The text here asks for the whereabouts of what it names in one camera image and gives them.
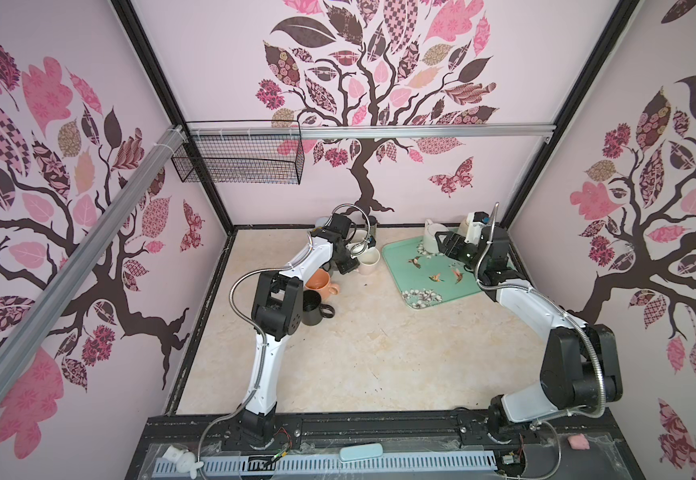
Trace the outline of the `white teapot shaped mug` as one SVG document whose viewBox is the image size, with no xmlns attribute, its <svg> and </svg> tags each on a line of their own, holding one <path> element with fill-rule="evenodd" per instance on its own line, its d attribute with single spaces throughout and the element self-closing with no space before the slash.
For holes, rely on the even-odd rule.
<svg viewBox="0 0 696 480">
<path fill-rule="evenodd" d="M 441 223 L 436 223 L 431 219 L 426 219 L 424 222 L 423 248 L 429 255 L 438 255 L 439 245 L 436 235 L 439 233 L 447 233 L 449 228 Z"/>
</svg>

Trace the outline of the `black mug white base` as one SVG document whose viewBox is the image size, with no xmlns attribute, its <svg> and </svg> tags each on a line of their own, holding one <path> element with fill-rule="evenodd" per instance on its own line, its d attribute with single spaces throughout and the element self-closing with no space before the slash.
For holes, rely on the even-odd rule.
<svg viewBox="0 0 696 480">
<path fill-rule="evenodd" d="M 463 236 L 467 243 L 478 245 L 482 229 L 490 222 L 490 216 L 483 211 L 470 212 L 461 221 L 458 234 Z"/>
</svg>

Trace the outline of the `pale pink mug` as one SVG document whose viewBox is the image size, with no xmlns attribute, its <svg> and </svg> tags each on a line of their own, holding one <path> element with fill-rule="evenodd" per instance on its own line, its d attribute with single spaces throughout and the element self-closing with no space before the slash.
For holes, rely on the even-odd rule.
<svg viewBox="0 0 696 480">
<path fill-rule="evenodd" d="M 381 253 L 376 247 L 368 248 L 357 257 L 357 260 L 359 261 L 359 273 L 361 275 L 370 275 L 377 269 L 381 260 Z"/>
</svg>

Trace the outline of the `green floral tray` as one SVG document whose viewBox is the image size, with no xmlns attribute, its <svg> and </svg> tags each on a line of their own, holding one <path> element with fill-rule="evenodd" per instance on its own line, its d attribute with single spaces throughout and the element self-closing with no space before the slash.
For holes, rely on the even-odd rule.
<svg viewBox="0 0 696 480">
<path fill-rule="evenodd" d="M 424 248 L 423 237 L 397 241 L 381 250 L 405 304 L 427 309 L 481 292 L 461 262 Z"/>
</svg>

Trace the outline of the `peach orange mug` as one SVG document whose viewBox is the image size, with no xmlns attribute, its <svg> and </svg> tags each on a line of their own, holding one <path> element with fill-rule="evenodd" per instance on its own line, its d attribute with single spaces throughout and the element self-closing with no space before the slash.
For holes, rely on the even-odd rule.
<svg viewBox="0 0 696 480">
<path fill-rule="evenodd" d="M 326 302 L 330 297 L 340 294 L 340 286 L 332 281 L 326 270 L 319 268 L 306 282 L 306 288 L 317 292 L 321 300 Z"/>
</svg>

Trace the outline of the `black mug white inside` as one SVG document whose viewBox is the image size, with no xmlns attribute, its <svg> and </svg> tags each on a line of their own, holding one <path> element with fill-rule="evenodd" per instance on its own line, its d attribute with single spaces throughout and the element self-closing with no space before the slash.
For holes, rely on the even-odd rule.
<svg viewBox="0 0 696 480">
<path fill-rule="evenodd" d="M 335 317 L 335 308 L 326 304 L 319 292 L 314 290 L 306 290 L 303 293 L 303 320 L 302 323 L 306 326 L 316 326 L 323 319 L 332 319 Z"/>
</svg>

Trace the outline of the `light grey mug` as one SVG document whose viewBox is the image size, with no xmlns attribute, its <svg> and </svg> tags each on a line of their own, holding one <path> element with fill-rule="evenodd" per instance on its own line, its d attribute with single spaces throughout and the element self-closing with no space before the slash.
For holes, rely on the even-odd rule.
<svg viewBox="0 0 696 480">
<path fill-rule="evenodd" d="M 368 237 L 368 231 L 363 228 L 358 228 L 355 230 L 352 238 L 348 242 L 349 247 L 352 248 L 354 245 L 364 242 Z"/>
</svg>

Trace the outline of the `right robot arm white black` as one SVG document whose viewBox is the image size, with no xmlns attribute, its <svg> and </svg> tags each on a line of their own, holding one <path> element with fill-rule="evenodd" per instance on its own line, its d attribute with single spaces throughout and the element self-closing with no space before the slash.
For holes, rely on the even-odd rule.
<svg viewBox="0 0 696 480">
<path fill-rule="evenodd" d="M 507 232 L 490 225 L 476 244 L 453 232 L 435 235 L 439 252 L 463 264 L 479 288 L 546 342 L 539 380 L 490 401 L 489 435 L 505 443 L 518 427 L 581 415 L 601 417 L 624 393 L 614 332 L 589 324 L 537 290 L 510 266 Z"/>
</svg>

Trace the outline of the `glass spice jar black lid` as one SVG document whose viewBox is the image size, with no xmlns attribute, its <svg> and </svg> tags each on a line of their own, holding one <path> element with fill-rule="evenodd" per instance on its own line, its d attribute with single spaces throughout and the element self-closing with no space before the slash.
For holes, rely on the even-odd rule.
<svg viewBox="0 0 696 480">
<path fill-rule="evenodd" d="M 376 234 L 378 226 L 378 219 L 374 215 L 370 215 L 369 226 L 367 227 L 367 245 L 369 248 L 374 248 L 377 245 Z"/>
</svg>

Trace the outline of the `pink sponge piece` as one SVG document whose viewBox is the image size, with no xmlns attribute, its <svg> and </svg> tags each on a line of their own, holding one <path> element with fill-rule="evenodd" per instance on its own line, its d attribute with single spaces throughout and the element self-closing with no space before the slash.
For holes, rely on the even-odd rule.
<svg viewBox="0 0 696 480">
<path fill-rule="evenodd" d="M 590 442 L 584 434 L 570 435 L 567 441 L 572 450 L 585 451 L 590 449 Z"/>
</svg>

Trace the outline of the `white plug adapter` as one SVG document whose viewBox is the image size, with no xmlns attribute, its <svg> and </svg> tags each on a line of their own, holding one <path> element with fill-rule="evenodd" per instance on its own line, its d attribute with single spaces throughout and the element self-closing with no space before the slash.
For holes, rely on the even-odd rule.
<svg viewBox="0 0 696 480">
<path fill-rule="evenodd" d="M 204 467 L 204 462 L 187 448 L 171 445 L 162 458 L 175 465 L 178 473 L 188 474 L 191 479 L 197 479 Z"/>
</svg>

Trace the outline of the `back aluminium rail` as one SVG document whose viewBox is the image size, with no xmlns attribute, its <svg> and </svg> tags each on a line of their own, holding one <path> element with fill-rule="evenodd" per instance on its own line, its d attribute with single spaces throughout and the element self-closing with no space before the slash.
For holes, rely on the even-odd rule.
<svg viewBox="0 0 696 480">
<path fill-rule="evenodd" d="M 478 138 L 478 137 L 551 137 L 553 124 L 474 124 L 417 126 L 314 127 L 300 131 L 303 139 L 379 139 L 379 138 Z"/>
</svg>

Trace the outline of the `aluminium rail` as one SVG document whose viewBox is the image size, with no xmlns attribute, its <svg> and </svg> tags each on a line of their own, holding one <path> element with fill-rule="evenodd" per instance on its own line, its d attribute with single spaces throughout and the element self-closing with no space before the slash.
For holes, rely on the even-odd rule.
<svg viewBox="0 0 696 480">
<path fill-rule="evenodd" d="M 478 138 L 478 137 L 551 137 L 553 124 L 474 124 L 417 126 L 314 127 L 300 131 L 303 139 L 379 139 L 379 138 Z"/>
<path fill-rule="evenodd" d="M 9 335 L 0 348 L 0 404 L 158 172 L 185 140 L 185 128 L 180 125 L 174 125 L 164 132 L 147 154 L 145 164 L 132 174 L 127 186 L 116 196 L 102 218 L 70 256 L 66 266 L 38 297 L 25 320 Z"/>
</svg>

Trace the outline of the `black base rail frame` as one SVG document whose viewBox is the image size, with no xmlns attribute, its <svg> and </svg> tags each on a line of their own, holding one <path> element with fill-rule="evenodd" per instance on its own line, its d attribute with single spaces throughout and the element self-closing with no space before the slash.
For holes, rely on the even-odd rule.
<svg viewBox="0 0 696 480">
<path fill-rule="evenodd" d="M 128 470 L 131 479 L 186 479 L 162 458 L 171 445 L 201 461 L 214 456 L 339 454 L 343 447 L 380 443 L 398 452 L 491 451 L 495 472 L 364 474 L 355 477 L 252 477 L 240 479 L 639 479 L 643 473 L 614 417 L 563 417 L 537 430 L 515 429 L 508 444 L 490 440 L 488 410 L 279 413 L 258 416 L 179 415 L 146 423 Z M 584 434 L 590 449 L 575 451 L 570 435 Z"/>
</svg>

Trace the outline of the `left aluminium rail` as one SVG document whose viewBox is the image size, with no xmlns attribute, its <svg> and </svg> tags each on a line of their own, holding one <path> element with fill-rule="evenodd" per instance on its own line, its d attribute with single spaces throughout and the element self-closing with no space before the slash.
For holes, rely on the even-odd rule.
<svg viewBox="0 0 696 480">
<path fill-rule="evenodd" d="M 0 404 L 158 172 L 185 140 L 185 128 L 180 125 L 174 125 L 164 132 L 147 154 L 145 164 L 132 174 L 127 186 L 116 196 L 102 218 L 70 256 L 66 266 L 38 297 L 25 320 L 9 335 L 0 348 Z"/>
</svg>

